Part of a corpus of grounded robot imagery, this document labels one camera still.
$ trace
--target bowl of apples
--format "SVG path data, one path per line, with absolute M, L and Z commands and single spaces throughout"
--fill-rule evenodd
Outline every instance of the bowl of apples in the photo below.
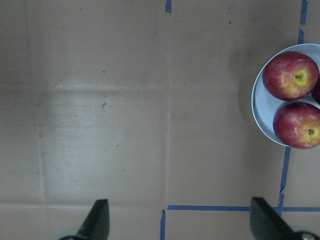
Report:
M 297 149 L 320 145 L 320 45 L 305 43 L 274 55 L 260 70 L 251 108 L 272 141 Z

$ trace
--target metal screw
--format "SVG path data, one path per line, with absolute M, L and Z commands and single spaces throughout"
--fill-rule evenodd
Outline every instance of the metal screw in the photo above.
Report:
M 308 233 L 303 233 L 301 235 L 301 238 L 303 240 L 315 240 L 314 236 L 312 236 L 311 234 L 308 234 Z

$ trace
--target bowl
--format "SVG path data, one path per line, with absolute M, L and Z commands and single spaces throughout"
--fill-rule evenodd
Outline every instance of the bowl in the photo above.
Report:
M 277 144 L 287 146 L 276 136 L 273 128 L 273 120 L 276 111 L 280 106 L 287 101 L 283 101 L 272 96 L 265 88 L 262 75 L 266 65 L 277 55 L 287 52 L 296 51 L 308 55 L 312 58 L 320 69 L 320 45 L 313 43 L 304 43 L 299 45 L 290 46 L 276 55 L 274 55 L 260 70 L 258 76 L 253 85 L 252 95 L 251 95 L 251 108 L 254 120 L 260 130 L 272 141 Z M 298 99 L 298 101 L 306 102 L 320 108 L 320 105 L 312 98 L 311 94 Z

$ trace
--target apple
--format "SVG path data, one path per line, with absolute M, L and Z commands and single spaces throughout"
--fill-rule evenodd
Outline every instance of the apple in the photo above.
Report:
M 320 104 L 320 75 L 319 75 L 318 82 L 316 83 L 315 87 L 311 92 L 311 96 L 318 104 Z
M 316 62 L 297 51 L 278 54 L 269 61 L 262 73 L 267 91 L 283 101 L 298 100 L 311 93 L 318 77 Z
M 297 149 L 310 149 L 320 144 L 320 109 L 294 101 L 280 107 L 273 118 L 275 135 Z

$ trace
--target light blue plate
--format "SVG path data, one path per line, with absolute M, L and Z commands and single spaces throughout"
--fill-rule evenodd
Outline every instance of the light blue plate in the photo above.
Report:
M 316 64 L 320 69 L 320 45 L 305 43 L 305 44 L 291 46 L 278 52 L 271 59 L 273 59 L 278 54 L 281 54 L 287 51 L 296 51 L 296 52 L 300 52 L 308 55 L 316 62 Z M 261 69 L 261 71 L 259 72 L 255 80 L 253 90 L 252 90 L 252 96 L 251 96 L 252 113 L 253 113 L 256 124 L 259 126 L 261 131 L 268 138 L 270 138 L 272 141 L 278 144 L 286 146 L 282 141 L 278 139 L 273 128 L 273 120 L 274 120 L 275 113 L 281 105 L 286 103 L 286 101 L 282 101 L 273 97 L 266 90 L 262 80 L 263 71 L 266 65 L 271 61 L 271 59 L 263 66 L 263 68 Z M 313 100 L 310 94 L 304 98 L 299 99 L 298 101 L 310 103 L 320 108 L 320 105 Z

